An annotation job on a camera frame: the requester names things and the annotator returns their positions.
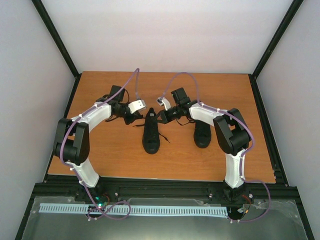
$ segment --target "black metal frame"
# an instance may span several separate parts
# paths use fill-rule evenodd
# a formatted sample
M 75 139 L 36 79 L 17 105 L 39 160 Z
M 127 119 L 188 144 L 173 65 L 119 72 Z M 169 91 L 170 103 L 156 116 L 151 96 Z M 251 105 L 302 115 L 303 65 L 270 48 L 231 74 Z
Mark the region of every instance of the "black metal frame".
M 72 92 L 67 103 L 64 117 L 68 115 L 71 103 L 76 93 L 81 74 L 78 73 L 70 55 L 67 52 L 54 24 L 52 23 L 44 5 L 41 0 L 32 0 L 35 8 L 41 16 L 44 24 L 48 28 L 53 40 L 60 50 L 63 58 L 72 72 L 75 82 Z M 264 138 L 266 141 L 268 153 L 274 176 L 276 177 L 275 184 L 268 184 L 270 194 L 273 200 L 294 200 L 300 217 L 303 222 L 304 229 L 309 239 L 314 239 L 312 230 L 310 228 L 306 212 L 304 210 L 298 189 L 296 187 L 288 186 L 288 180 L 281 162 L 281 158 L 277 149 L 277 145 L 270 127 L 270 123 L 266 114 L 266 110 L 260 95 L 260 91 L 256 82 L 257 77 L 261 73 L 263 67 L 268 61 L 270 55 L 275 49 L 277 43 L 281 39 L 295 13 L 298 11 L 303 0 L 293 0 L 267 49 L 265 50 L 261 60 L 256 66 L 253 74 L 249 74 L 249 80 L 252 87 L 253 96 L 258 110 Z M 151 179 L 128 179 L 128 178 L 100 178 L 104 186 L 107 187 L 112 201 L 117 201 L 118 198 L 187 198 L 197 199 L 212 204 L 221 204 L 222 206 L 232 207 L 234 204 L 227 202 L 218 194 L 218 190 L 224 187 L 223 182 L 203 182 L 203 181 L 178 181 L 178 180 L 151 180 Z M 262 184 L 246 183 L 246 191 L 250 192 L 256 199 L 267 199 L 267 192 Z M 25 214 L 21 221 L 16 240 L 22 238 L 24 229 L 26 227 L 29 214 L 36 196 L 71 196 L 78 201 L 90 202 L 84 189 L 79 185 L 78 179 L 75 176 L 62 175 L 48 175 L 46 173 L 42 183 L 36 183 L 31 194 L 29 203 L 25 210 Z

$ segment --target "transparent plastic sheet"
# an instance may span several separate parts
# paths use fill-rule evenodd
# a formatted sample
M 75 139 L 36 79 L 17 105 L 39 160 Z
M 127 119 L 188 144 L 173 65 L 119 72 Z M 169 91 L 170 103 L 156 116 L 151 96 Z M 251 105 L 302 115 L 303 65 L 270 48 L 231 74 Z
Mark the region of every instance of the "transparent plastic sheet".
M 194 199 L 132 198 L 129 202 L 131 205 L 148 206 L 219 206 Z M 300 217 L 296 217 L 295 213 L 298 213 L 298 210 L 295 203 L 291 200 L 274 202 L 271 203 L 270 212 L 260 220 L 230 224 L 225 218 L 203 216 L 130 216 L 121 221 L 104 217 L 88 221 L 84 214 L 38 213 L 40 203 L 84 204 L 83 202 L 74 202 L 72 197 L 37 197 L 22 239 L 307 239 L 301 220 L 300 223 L 297 222 Z M 261 215 L 267 206 L 268 203 L 264 200 L 255 200 L 254 207 L 251 206 L 243 219 L 253 219 Z

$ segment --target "white wall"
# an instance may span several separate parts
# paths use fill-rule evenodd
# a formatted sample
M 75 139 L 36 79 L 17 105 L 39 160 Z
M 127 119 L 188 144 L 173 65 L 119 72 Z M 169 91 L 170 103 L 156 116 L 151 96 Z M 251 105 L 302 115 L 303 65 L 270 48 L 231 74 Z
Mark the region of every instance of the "white wall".
M 257 82 L 289 183 L 320 239 L 320 1 L 304 1 Z
M 0 239 L 15 238 L 42 182 L 73 76 L 30 0 L 0 8 Z
M 252 73 L 292 0 L 44 0 L 79 71 Z

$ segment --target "wooden table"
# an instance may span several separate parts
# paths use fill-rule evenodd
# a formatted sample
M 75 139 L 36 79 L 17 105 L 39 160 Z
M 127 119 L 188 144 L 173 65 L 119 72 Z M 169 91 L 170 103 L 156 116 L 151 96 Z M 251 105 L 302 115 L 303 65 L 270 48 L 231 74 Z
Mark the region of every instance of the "wooden table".
M 85 71 L 77 87 L 68 118 L 77 116 L 91 107 L 96 99 L 110 92 L 112 85 L 122 86 L 131 72 Z M 139 95 L 148 108 L 156 112 L 163 109 L 156 99 L 160 97 L 174 73 L 141 72 Z M 245 157 L 245 176 L 248 180 L 260 179 L 275 183 L 266 142 L 248 75 L 195 73 L 199 83 L 200 100 L 220 109 L 240 110 L 256 139 L 256 147 Z M 166 98 L 174 105 L 170 92 L 183 87 L 190 99 L 196 99 L 196 88 L 188 75 L 177 77 Z M 135 100 L 135 78 L 126 87 L 130 99 Z M 102 122 L 90 134 L 89 159 L 95 171 L 103 177 L 148 178 L 167 180 L 223 181 L 226 174 L 225 154 L 220 149 L 214 128 L 209 147 L 200 149 L 194 143 L 194 124 L 180 126 L 176 121 L 159 124 L 160 149 L 150 155 L 142 146 L 143 124 L 137 120 L 125 125 L 122 118 Z M 70 175 L 73 172 L 62 165 L 57 157 L 52 159 L 48 174 Z

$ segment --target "black shoe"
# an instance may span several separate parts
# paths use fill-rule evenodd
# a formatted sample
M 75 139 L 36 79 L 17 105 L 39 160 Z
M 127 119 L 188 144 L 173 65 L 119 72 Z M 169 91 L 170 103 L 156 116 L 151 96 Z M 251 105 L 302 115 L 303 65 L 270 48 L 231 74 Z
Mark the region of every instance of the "black shoe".
M 152 107 L 145 116 L 142 145 L 148 154 L 155 154 L 160 147 L 157 114 Z
M 198 148 L 205 149 L 208 147 L 211 142 L 210 125 L 203 121 L 195 120 L 193 139 Z

